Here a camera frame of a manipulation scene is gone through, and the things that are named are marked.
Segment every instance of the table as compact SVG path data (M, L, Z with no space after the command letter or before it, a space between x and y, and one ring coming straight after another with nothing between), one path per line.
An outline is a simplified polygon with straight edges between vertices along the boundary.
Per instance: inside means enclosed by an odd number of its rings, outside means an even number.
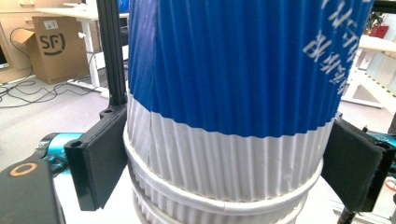
M105 209L95 212L79 211L78 199L70 174L60 174L54 178L54 182L67 224L147 223L134 200L132 182L127 168L122 173ZM304 209L298 216L296 224L336 223L337 217L332 211L326 186L327 183L320 177L317 184L309 191Z
M378 52L396 52L396 43L378 37L363 35L359 43L359 48L368 50L368 54L365 56L366 59L367 57L373 58L374 55ZM367 66L371 60L365 61L367 62L365 62L364 65L361 65L359 68L353 67L351 69L349 74L349 87L346 91L346 94L341 98L341 100L360 105L383 108L384 106L379 103L373 103L353 98L353 95L361 84L361 76L364 76L365 70L367 69Z
M84 82L78 82L75 80L70 80L70 84L78 85L84 88L92 89L95 91L103 92L107 91L107 88L100 87L99 83L99 75L97 69L105 67L105 57L103 52L101 53L93 53L93 44L92 44L92 36L91 36L91 28L90 22L98 21L98 12L96 9L87 9L87 10L80 10L75 7L49 7L49 8L36 8L35 10L39 12L49 13L58 16L68 16L74 17L77 21L81 22L83 36L85 40L85 46L87 49L87 59L90 63L90 75L91 75L91 82L92 84L87 84ZM120 18L128 18L129 13L121 13ZM128 46L122 47L122 56L123 59L128 59Z

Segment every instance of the white desk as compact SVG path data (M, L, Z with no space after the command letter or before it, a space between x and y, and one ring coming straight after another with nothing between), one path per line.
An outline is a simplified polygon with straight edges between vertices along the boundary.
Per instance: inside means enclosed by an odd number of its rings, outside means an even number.
M88 89L93 89L99 92L107 91L107 88L101 88L99 83L98 69L105 67L105 57L103 52L101 53L93 53L93 44L92 44L92 36L90 29L90 22L98 21L98 12L97 10L80 10L78 8L73 7L55 7L55 8L36 8L35 10L39 12L49 13L58 16L68 16L74 17L77 21L81 22L82 31L85 35L85 46L87 49L87 59L90 63L90 74L92 84L86 84L83 82L76 82L74 80L69 81L71 84L79 85ZM128 13L121 13L120 18L128 18ZM123 59L128 59L128 46L122 47Z
M371 37L368 35L363 35L361 37L361 41L359 43L359 48L367 50L367 54L363 60L363 63L359 68L352 68L349 74L349 87L346 91L346 94L341 98L341 100L360 104L360 105L368 105L376 108L383 108L384 106L379 103L373 103L369 101L363 101L359 99L353 98L356 90L358 89L359 85L361 84L361 76L365 76L365 70L369 65L371 59L374 55L378 52L396 52L396 43L393 43L388 40L384 40L378 37Z
M141 216L140 208L134 202L128 169L124 170L105 209L96 212L79 210L71 175L58 175L54 181L67 224L147 223ZM297 217L296 224L334 224L336 219L327 194L326 182L320 177L317 184L309 191L304 209Z

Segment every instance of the sf logo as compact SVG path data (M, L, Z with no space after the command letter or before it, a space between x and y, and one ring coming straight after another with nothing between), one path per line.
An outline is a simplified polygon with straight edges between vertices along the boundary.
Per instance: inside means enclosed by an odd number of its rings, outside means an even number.
M64 48L66 47L63 34L41 35L40 41L44 54L49 56L58 55L64 52Z

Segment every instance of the cardboard box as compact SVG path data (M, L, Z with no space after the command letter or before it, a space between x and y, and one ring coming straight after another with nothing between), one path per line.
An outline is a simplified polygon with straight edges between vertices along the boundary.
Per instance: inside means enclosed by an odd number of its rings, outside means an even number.
M35 76L49 84L87 76L89 72L81 24L71 17L33 17L33 31L20 29L12 39L25 44Z

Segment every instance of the floor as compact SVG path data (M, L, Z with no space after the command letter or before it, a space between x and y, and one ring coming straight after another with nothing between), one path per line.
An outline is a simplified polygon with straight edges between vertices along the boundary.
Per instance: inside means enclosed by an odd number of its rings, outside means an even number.
M16 85L0 86L0 92ZM34 101L46 94L43 88L51 93L40 101L48 101L26 105L26 101ZM70 85L48 85L35 77L24 80L10 93L14 97L0 94L0 171L33 154L36 144L49 133L87 131L99 120L99 112L108 105L108 100L101 97L99 92L86 92ZM364 88L359 88L355 97L375 101ZM361 129L367 126L369 130L381 133L388 130L392 120L392 115L386 109L363 105L342 102L339 111L345 120L356 127ZM379 206L377 213L381 214L384 210L382 207L385 206L388 210L385 209L386 214L380 216L391 216L389 211L393 211L395 205L388 201L384 203Z

